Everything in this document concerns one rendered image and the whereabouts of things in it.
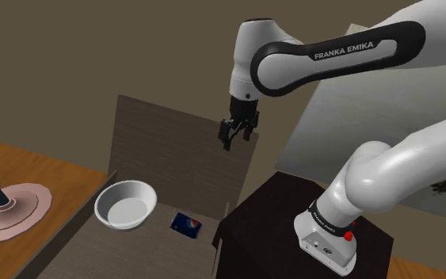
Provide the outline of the dark robot stand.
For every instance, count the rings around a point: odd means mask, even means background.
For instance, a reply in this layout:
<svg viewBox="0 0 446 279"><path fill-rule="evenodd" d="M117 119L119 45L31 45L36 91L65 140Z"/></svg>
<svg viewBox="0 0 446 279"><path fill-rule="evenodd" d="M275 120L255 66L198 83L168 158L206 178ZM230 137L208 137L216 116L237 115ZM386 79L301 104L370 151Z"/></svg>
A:
<svg viewBox="0 0 446 279"><path fill-rule="evenodd" d="M220 223L213 246L221 250L215 279L387 279L393 238L359 217L357 261L337 275L299 248L293 221L324 189L315 182L275 173Z"/></svg>

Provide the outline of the white bowl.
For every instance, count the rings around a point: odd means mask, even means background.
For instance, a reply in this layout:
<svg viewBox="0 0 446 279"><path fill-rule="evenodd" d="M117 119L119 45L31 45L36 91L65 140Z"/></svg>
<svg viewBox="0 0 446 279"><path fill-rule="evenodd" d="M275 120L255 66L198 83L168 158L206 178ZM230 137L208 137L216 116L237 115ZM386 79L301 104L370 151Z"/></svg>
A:
<svg viewBox="0 0 446 279"><path fill-rule="evenodd" d="M146 182L116 182L101 191L94 203L94 214L106 227L127 231L140 226L157 201L156 191Z"/></svg>

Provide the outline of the orange wooden table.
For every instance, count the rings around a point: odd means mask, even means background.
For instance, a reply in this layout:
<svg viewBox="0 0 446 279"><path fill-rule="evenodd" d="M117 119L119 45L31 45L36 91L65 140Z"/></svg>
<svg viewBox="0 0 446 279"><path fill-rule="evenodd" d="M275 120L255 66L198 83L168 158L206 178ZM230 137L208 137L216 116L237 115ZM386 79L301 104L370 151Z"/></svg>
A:
<svg viewBox="0 0 446 279"><path fill-rule="evenodd" d="M107 174L0 143L2 186L32 182L49 188L53 200L47 215L31 230L0 243L0 279L12 276L44 248L96 190Z"/></svg>

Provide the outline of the blue drink can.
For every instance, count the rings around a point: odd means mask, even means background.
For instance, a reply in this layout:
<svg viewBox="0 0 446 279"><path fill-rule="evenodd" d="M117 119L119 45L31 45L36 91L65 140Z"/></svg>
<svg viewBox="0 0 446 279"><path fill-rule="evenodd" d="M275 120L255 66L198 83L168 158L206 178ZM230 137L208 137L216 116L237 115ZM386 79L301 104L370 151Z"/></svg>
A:
<svg viewBox="0 0 446 279"><path fill-rule="evenodd" d="M174 216L170 228L189 237L196 239L200 233L203 224L184 213L177 212Z"/></svg>

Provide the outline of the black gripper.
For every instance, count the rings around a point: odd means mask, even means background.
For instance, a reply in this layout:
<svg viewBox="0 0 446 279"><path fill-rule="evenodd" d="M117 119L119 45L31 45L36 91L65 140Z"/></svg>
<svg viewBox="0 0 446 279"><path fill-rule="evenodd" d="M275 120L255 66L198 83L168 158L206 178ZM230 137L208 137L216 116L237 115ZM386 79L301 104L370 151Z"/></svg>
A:
<svg viewBox="0 0 446 279"><path fill-rule="evenodd" d="M229 151L231 142L238 133L239 125L245 127L242 138L250 141L254 128L257 127L259 112L257 111L258 100L245 101L231 97L230 120L222 120L219 126L218 138L223 144L223 149Z"/></svg>

